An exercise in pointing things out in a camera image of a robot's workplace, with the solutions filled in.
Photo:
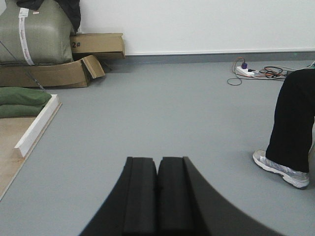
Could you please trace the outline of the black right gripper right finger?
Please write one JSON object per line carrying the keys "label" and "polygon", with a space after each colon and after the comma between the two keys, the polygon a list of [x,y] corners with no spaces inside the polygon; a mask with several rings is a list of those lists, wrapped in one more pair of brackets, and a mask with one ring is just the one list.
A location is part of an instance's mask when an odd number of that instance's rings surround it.
{"label": "black right gripper right finger", "polygon": [[158,169],[161,236],[278,236],[222,196],[188,157],[164,157]]}

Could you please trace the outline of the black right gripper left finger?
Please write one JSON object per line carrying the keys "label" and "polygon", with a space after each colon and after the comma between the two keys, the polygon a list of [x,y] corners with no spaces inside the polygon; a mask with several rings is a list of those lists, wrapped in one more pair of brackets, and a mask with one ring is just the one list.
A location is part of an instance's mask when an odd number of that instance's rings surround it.
{"label": "black right gripper left finger", "polygon": [[152,158],[128,157],[114,188],[82,236],[157,235],[157,171]]}

